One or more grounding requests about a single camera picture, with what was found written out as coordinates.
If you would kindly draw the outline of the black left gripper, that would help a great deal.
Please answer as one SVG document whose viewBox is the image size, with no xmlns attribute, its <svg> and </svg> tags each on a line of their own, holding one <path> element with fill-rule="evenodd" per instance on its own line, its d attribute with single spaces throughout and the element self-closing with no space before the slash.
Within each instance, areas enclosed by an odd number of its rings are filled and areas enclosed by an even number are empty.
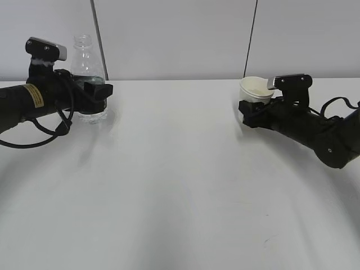
<svg viewBox="0 0 360 270">
<path fill-rule="evenodd" d="M 113 94 L 112 84 L 93 84 L 88 76 L 73 75 L 65 69 L 55 69 L 51 74 L 50 113 L 57 109 L 71 111 L 73 101 L 76 112 L 101 113 L 107 108 L 107 99 Z"/>
</svg>

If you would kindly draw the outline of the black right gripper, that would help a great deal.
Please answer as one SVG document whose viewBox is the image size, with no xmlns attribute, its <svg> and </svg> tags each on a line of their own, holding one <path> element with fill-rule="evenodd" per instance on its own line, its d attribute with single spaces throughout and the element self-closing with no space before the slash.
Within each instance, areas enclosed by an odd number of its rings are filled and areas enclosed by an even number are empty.
<svg viewBox="0 0 360 270">
<path fill-rule="evenodd" d="M 300 132 L 312 119 L 312 113 L 308 108 L 301 107 L 299 101 L 288 103 L 282 97 L 272 98 L 269 104 L 242 100 L 238 110 L 246 126 L 272 128 L 278 132 Z"/>
</svg>

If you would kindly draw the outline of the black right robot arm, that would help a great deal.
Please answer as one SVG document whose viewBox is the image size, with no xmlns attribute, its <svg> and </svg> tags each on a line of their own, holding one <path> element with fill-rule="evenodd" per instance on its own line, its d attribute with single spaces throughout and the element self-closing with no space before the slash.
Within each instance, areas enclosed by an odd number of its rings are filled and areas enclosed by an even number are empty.
<svg viewBox="0 0 360 270">
<path fill-rule="evenodd" d="M 354 111 L 347 117 L 325 117 L 325 110 L 336 100 L 344 100 Z M 325 103 L 318 114 L 285 104 L 283 98 L 270 103 L 240 101 L 242 123 L 250 128 L 264 128 L 278 132 L 314 151 L 325 165 L 341 169 L 359 157 L 359 106 L 352 106 L 345 97 Z"/>
</svg>

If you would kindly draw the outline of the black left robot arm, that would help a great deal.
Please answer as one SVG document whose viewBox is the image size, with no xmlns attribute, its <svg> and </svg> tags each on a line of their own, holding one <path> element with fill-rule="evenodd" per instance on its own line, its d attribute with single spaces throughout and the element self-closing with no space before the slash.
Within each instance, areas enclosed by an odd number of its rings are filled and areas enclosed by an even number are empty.
<svg viewBox="0 0 360 270">
<path fill-rule="evenodd" d="M 83 82 L 83 79 L 58 69 L 29 77 L 22 85 L 1 88 L 1 132 L 61 110 L 84 114 L 103 112 L 107 98 L 113 94 L 113 85 Z"/>
</svg>

